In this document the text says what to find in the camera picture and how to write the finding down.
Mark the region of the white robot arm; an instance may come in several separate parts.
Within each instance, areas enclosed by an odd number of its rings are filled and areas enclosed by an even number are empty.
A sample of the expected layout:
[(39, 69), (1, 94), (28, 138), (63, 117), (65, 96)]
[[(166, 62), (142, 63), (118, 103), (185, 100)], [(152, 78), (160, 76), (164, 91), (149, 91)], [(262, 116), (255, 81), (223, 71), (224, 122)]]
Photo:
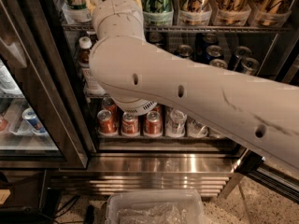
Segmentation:
[(87, 0), (98, 41), (90, 68), (126, 111), (178, 109), (251, 151), (299, 170), (299, 89), (182, 59), (148, 43), (136, 0)]

